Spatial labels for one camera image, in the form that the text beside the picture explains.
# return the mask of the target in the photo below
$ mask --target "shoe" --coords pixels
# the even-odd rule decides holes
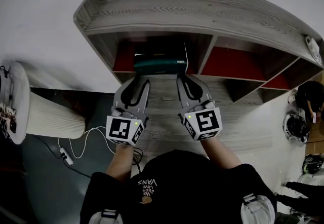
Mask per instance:
[[[286,184],[287,184],[288,182],[290,182],[290,181],[292,181],[292,180],[291,180],[291,179],[287,179],[287,180],[283,181],[283,182],[281,183],[281,186],[282,186],[282,187],[286,187]]]
[[[296,91],[293,91],[291,95],[288,97],[288,104],[293,103],[296,100]]]

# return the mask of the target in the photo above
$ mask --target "white floor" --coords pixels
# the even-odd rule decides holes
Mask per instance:
[[[289,93],[284,94],[258,107],[262,112],[271,114],[269,124],[272,125],[272,147],[240,154],[238,157],[242,162],[253,165],[272,191],[296,197],[294,191],[280,186],[281,182],[287,178],[293,181],[298,180],[302,174],[305,157],[305,145],[294,140],[287,140],[282,130],[282,122],[287,112],[296,111],[293,105],[288,105],[288,96]],[[278,211],[289,213],[289,207],[278,203]]]

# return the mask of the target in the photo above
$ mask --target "t-shirt sleeve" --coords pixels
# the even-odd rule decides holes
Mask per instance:
[[[242,164],[232,169],[227,169],[228,182],[243,198],[250,194],[264,195],[273,205],[274,211],[277,209],[277,200],[273,192],[263,182],[261,176],[252,165]]]
[[[115,178],[100,172],[91,176],[83,201],[80,224],[88,224],[91,217],[104,209],[117,210],[123,185]]]

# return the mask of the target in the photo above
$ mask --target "white cylindrical pedestal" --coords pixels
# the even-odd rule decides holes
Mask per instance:
[[[79,138],[86,128],[82,116],[69,108],[30,93],[27,133],[62,138]]]

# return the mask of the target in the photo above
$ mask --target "power strip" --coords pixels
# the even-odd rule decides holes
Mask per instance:
[[[69,164],[69,165],[73,165],[73,160],[72,158],[69,156],[69,154],[67,153],[67,151],[64,148],[60,149],[61,154],[63,155],[63,158],[65,159],[65,161]]]

